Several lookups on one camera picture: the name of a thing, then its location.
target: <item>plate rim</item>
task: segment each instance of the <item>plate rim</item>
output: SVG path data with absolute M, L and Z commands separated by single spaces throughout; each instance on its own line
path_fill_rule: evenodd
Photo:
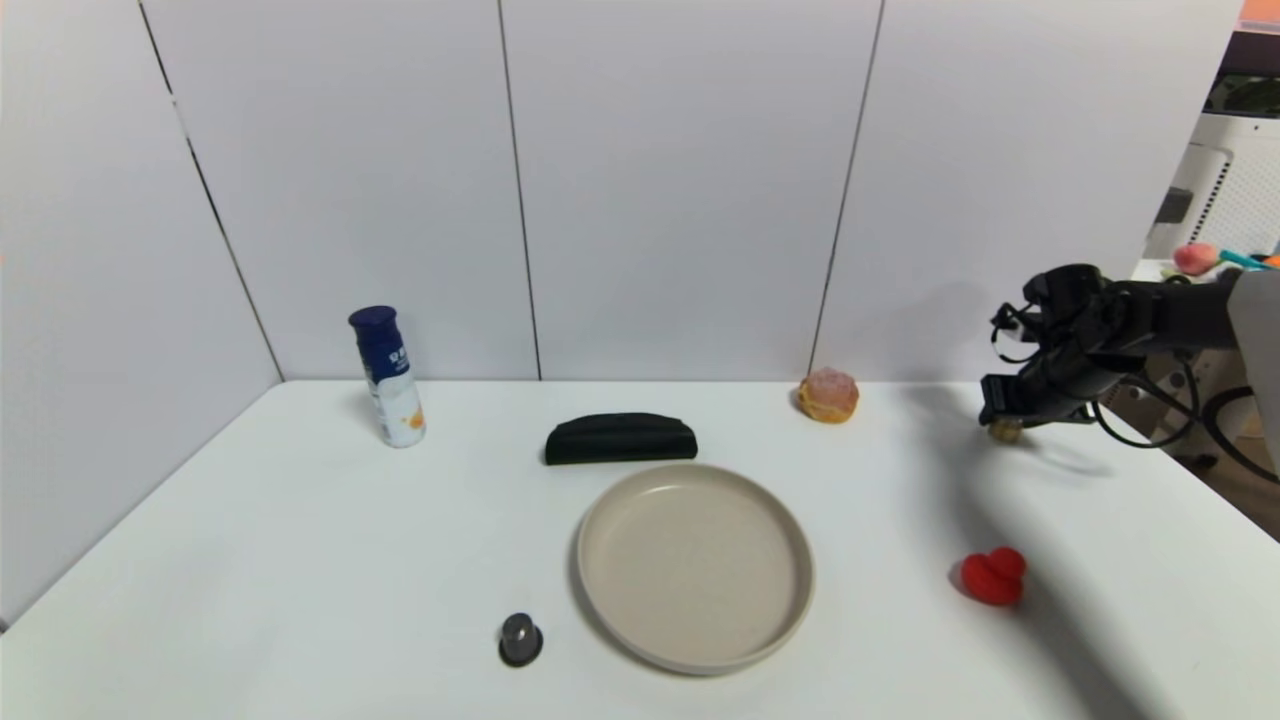
M 596 598 L 593 597 L 593 594 L 591 594 L 591 585 L 590 585 L 590 583 L 586 579 L 585 565 L 582 562 L 584 561 L 584 555 L 585 555 L 585 548 L 586 548 L 586 543 L 585 543 L 586 529 L 590 525 L 593 518 L 595 516 L 598 509 L 604 503 L 604 501 L 614 491 L 617 491 L 618 488 L 621 488 L 622 486 L 625 486 L 627 483 L 636 482 L 639 478 L 641 478 L 644 475 L 648 475 L 650 473 L 668 470 L 671 468 L 685 468 L 685 466 L 692 466 L 692 468 L 698 468 L 698 469 L 701 469 L 701 470 L 710 470 L 713 473 L 719 473 L 719 474 L 723 474 L 723 475 L 728 475 L 733 482 L 745 483 L 746 486 L 749 486 L 750 488 L 753 488 L 755 492 L 760 493 L 760 496 L 763 496 L 764 500 L 768 503 L 772 503 L 772 506 L 773 506 L 772 510 L 781 511 L 781 515 L 785 519 L 785 521 L 787 521 L 787 523 L 791 524 L 791 528 L 795 530 L 794 537 L 800 541 L 800 546 L 801 547 L 797 548 L 797 550 L 803 550 L 804 560 L 808 561 L 808 565 L 809 565 L 809 582 L 804 587 L 804 602 L 801 603 L 799 612 L 796 612 L 794 615 L 794 619 L 790 623 L 790 625 L 786 628 L 786 630 L 783 630 L 781 634 L 778 634 L 778 637 L 776 637 L 773 639 L 773 642 L 768 643 L 767 646 L 764 646 L 764 647 L 762 647 L 762 648 L 759 648 L 759 650 L 756 650 L 754 652 L 742 655 L 742 656 L 736 657 L 736 659 L 721 661 L 721 662 L 691 662 L 691 661 L 687 661 L 687 660 L 680 660 L 680 659 L 675 659 L 675 657 L 666 657 L 663 655 L 655 653 L 655 652 L 653 652 L 650 650 L 646 650 L 644 647 L 640 647 L 634 641 L 631 641 L 630 638 L 627 638 L 625 634 L 622 634 L 621 632 L 618 632 L 618 629 L 609 621 L 609 619 L 604 614 L 604 611 L 600 610 L 600 605 L 596 601 Z M 809 607 L 810 607 L 810 605 L 813 605 L 813 597 L 814 597 L 814 594 L 817 594 L 815 593 L 815 587 L 817 587 L 817 583 L 818 583 L 818 578 L 817 578 L 818 573 L 817 573 L 817 566 L 815 566 L 814 557 L 813 557 L 813 546 L 809 543 L 809 537 L 805 534 L 804 527 L 800 525 L 800 521 L 791 512 L 791 509 L 787 507 L 786 503 L 783 503 L 781 500 L 778 500 L 777 496 L 774 496 L 772 492 L 769 492 L 769 489 L 765 488 L 764 486 L 762 486 L 760 483 L 756 483 L 755 480 L 748 478 L 746 475 L 744 475 L 744 474 L 741 474 L 739 471 L 730 470 L 730 469 L 722 468 L 719 465 L 712 465 L 712 464 L 708 464 L 708 462 L 669 462 L 669 464 L 666 464 L 666 465 L 658 465 L 655 468 L 645 468 L 644 470 L 636 470 L 635 473 L 631 473 L 631 474 L 623 477 L 622 479 L 614 482 L 608 488 L 605 488 L 604 492 L 602 492 L 599 497 L 596 497 L 591 502 L 590 507 L 588 507 L 586 512 L 582 515 L 582 520 L 579 523 L 579 527 L 577 527 L 576 537 L 573 538 L 573 544 L 575 544 L 575 548 L 573 548 L 575 564 L 573 565 L 575 565 L 575 574 L 576 574 L 575 580 L 577 582 L 579 587 L 582 589 L 582 593 L 584 593 L 588 603 L 590 605 L 590 607 L 588 610 L 595 615 L 595 618 L 604 625 L 604 628 L 609 632 L 611 635 L 613 635 L 613 638 L 616 641 L 621 642 L 631 652 L 639 655 L 641 659 L 648 660 L 649 662 L 652 662 L 654 665 L 658 665 L 659 667 L 664 667 L 667 670 L 673 670 L 673 671 L 684 673 L 684 674 L 689 674 L 689 675 L 721 675 L 721 674 L 727 674 L 727 673 L 732 673 L 735 670 L 740 670 L 742 667 L 746 667 L 748 665 L 753 665 L 755 662 L 759 662 L 760 660 L 764 660 L 769 655 L 773 655 L 778 648 L 781 648 L 783 644 L 786 644 L 787 641 L 790 641 L 791 637 L 795 635 L 796 630 L 800 629 L 800 625 L 804 624 L 805 618 L 809 615 Z M 797 550 L 794 550 L 792 553 L 791 553 L 794 559 L 796 559 Z

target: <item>round plate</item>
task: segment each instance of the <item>round plate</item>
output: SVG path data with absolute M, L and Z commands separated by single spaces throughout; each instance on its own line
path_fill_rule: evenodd
M 768 656 L 813 598 L 813 556 L 791 512 L 709 465 L 654 468 L 609 488 L 582 520 L 577 571 L 622 644 L 694 675 Z

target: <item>blue can lid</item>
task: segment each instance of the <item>blue can lid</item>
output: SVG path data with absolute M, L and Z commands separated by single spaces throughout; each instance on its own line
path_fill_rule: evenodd
M 396 328 L 396 309 L 388 305 L 374 305 L 361 307 L 347 318 L 352 328 L 356 328 L 356 342 L 379 343 L 398 341 L 399 331 Z

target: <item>black cable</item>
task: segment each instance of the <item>black cable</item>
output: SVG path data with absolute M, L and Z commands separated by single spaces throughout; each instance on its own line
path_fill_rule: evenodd
M 1208 437 L 1213 438 L 1213 442 L 1216 442 L 1217 446 L 1222 448 L 1222 452 L 1228 454 L 1228 456 L 1230 456 L 1231 460 L 1235 460 L 1236 462 L 1240 464 L 1242 468 L 1262 478 L 1263 480 L 1280 483 L 1280 478 L 1277 478 L 1275 473 L 1271 473 L 1262 465 L 1258 465 L 1253 460 L 1249 460 L 1247 455 L 1240 452 L 1240 448 L 1235 447 L 1235 445 L 1230 439 L 1228 439 L 1225 434 L 1222 434 L 1222 428 L 1217 425 L 1217 414 L 1222 411 L 1222 407 L 1225 407 L 1228 402 L 1242 400 L 1252 395 L 1253 395 L 1253 388 L 1249 386 L 1224 389 L 1222 392 L 1211 397 L 1210 401 L 1204 404 L 1204 414 L 1202 415 L 1201 421 L 1204 423 L 1204 432 L 1208 433 Z
M 1023 324 L 1023 327 L 1027 327 L 1027 315 L 1024 315 L 1024 313 L 1027 313 L 1027 310 L 1029 310 L 1030 306 L 1032 306 L 1032 304 L 1028 302 L 1027 305 L 1023 305 L 1021 310 L 1018 310 L 1018 309 L 1015 309 L 1012 306 L 1010 306 L 1009 310 L 1010 310 L 1010 314 L 1014 318 L 1016 318 L 1019 323 Z M 1020 365 L 1023 363 L 1029 363 L 1029 361 L 1034 360 L 1036 356 L 1039 355 L 1039 350 L 1036 350 L 1036 352 L 1032 352 L 1030 355 L 1028 355 L 1027 357 L 1023 357 L 1020 360 L 1005 355 L 1004 352 L 1000 351 L 998 347 L 996 347 L 996 340 L 1000 338 L 1000 331 L 1001 329 L 1005 329 L 1005 328 L 1001 328 L 1000 325 L 996 325 L 996 327 L 991 328 L 991 348 L 993 351 L 996 351 L 996 357 L 1000 357 L 1001 360 L 1004 360 L 1005 363 L 1009 363 L 1010 365 Z
M 1196 421 L 1197 421 L 1197 419 L 1199 418 L 1199 414 L 1201 414 L 1199 388 L 1196 387 L 1196 378 L 1192 375 L 1192 366 L 1190 366 L 1190 364 L 1188 364 L 1187 361 L 1183 361 L 1181 366 L 1183 366 L 1183 373 L 1187 375 L 1187 391 L 1192 396 L 1192 406 L 1190 407 L 1184 407 L 1181 402 L 1178 402 L 1172 397 L 1169 397 L 1167 393 L 1165 393 L 1164 391 L 1158 391 L 1158 388 L 1156 388 L 1158 392 L 1152 392 L 1152 395 L 1156 396 L 1157 400 L 1160 400 L 1161 402 L 1164 402 L 1169 407 L 1172 407 L 1174 410 L 1178 410 L 1179 413 L 1183 413 L 1184 415 L 1187 415 L 1187 423 L 1183 427 L 1180 427 L 1176 430 L 1174 430 L 1169 437 L 1166 437 L 1164 439 L 1157 439 L 1155 442 L 1137 442 L 1137 441 L 1132 441 L 1132 439 L 1121 436 L 1120 433 L 1117 433 L 1115 428 L 1112 428 L 1111 425 L 1107 424 L 1107 419 L 1102 414 L 1102 406 L 1098 405 L 1097 400 L 1093 400 L 1092 402 L 1089 402 L 1089 407 L 1093 410 L 1093 418 L 1098 421 L 1098 425 L 1102 428 L 1102 432 L 1107 433 L 1114 439 L 1116 439 L 1116 441 L 1119 441 L 1119 442 L 1121 442 L 1124 445 L 1128 445 L 1129 447 L 1137 447 L 1139 450 L 1156 450 L 1156 448 L 1160 448 L 1160 447 L 1166 447 L 1166 446 L 1174 445 L 1175 442 L 1178 442 L 1178 441 L 1183 439 L 1184 437 L 1187 437 L 1187 434 L 1192 432 L 1192 428 L 1196 427 Z M 1138 386 L 1138 387 L 1142 387 L 1147 392 L 1151 392 L 1151 388 L 1153 388 L 1156 383 L 1152 383 L 1151 379 L 1146 378 L 1146 377 L 1143 377 L 1142 379 L 1146 380 L 1149 384 L 1146 386 L 1146 387 L 1143 387 L 1143 386 Z M 1132 384 L 1132 383 L 1133 382 L 1130 380 L 1130 382 L 1126 382 L 1125 384 Z

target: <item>orange object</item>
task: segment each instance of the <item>orange object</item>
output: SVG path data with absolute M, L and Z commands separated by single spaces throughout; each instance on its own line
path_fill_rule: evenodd
M 796 393 L 804 414 L 819 423 L 844 423 L 858 409 L 858 397 L 854 378 L 831 368 L 809 373 Z
M 1238 29 L 1280 32 L 1280 0 L 1244 0 Z

